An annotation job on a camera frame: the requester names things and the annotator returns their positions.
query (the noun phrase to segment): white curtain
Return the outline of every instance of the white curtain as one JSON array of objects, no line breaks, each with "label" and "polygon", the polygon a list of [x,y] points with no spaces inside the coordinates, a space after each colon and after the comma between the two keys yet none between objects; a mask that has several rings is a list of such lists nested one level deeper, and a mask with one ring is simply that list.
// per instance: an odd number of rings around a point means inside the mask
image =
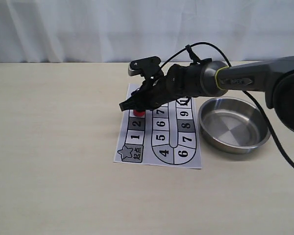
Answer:
[{"label": "white curtain", "polygon": [[0,0],[0,62],[166,60],[198,41],[231,60],[294,55],[294,0]]}]

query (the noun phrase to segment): wooden table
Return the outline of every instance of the wooden table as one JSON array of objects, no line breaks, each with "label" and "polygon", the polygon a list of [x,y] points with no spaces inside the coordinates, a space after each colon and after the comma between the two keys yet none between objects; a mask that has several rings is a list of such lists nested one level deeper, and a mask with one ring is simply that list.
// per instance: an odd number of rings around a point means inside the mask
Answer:
[{"label": "wooden table", "polygon": [[272,138],[243,156],[202,140],[202,170],[113,163],[130,82],[123,63],[0,64],[0,235],[294,234],[294,170]]}]

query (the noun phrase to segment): stainless steel bowl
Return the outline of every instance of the stainless steel bowl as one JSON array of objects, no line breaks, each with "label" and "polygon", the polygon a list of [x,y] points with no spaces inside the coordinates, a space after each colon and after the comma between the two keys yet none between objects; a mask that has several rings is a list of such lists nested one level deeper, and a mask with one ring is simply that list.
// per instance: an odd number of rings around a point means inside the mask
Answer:
[{"label": "stainless steel bowl", "polygon": [[242,99],[209,99],[199,109],[198,120],[205,140],[227,153],[248,153],[270,137],[258,108]]}]

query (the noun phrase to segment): black cable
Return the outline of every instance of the black cable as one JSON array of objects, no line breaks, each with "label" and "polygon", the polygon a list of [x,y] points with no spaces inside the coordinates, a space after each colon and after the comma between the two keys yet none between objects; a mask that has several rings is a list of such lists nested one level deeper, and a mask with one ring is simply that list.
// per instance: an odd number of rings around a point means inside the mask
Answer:
[{"label": "black cable", "polygon": [[[197,46],[197,45],[208,45],[213,47],[214,49],[216,49],[221,55],[222,57],[225,59],[226,63],[228,64],[229,67],[231,67],[231,63],[230,61],[227,59],[227,57],[225,56],[225,54],[215,45],[211,44],[211,43],[207,43],[207,42],[199,42],[199,43],[194,43],[191,45],[191,47]],[[182,52],[184,52],[186,50],[186,48],[180,50],[179,52],[177,52],[176,54],[174,54],[173,56],[171,56],[161,67],[160,69],[162,69],[169,61],[171,61],[174,57],[178,56],[179,54],[181,54]],[[257,106],[257,108],[259,109],[261,115],[263,116],[263,118],[265,119],[265,122],[267,124],[267,127],[272,135],[272,138],[275,142],[275,145],[277,146],[277,148],[279,149],[280,153],[282,154],[282,156],[284,157],[284,159],[290,164],[291,167],[293,167],[294,169],[294,162],[290,159],[290,157],[288,156],[288,154],[285,152],[284,148],[281,145],[281,142],[278,139],[278,136],[276,135],[264,109],[261,107],[261,105],[258,103],[258,101],[247,91],[243,91],[244,94],[246,94]]]}]

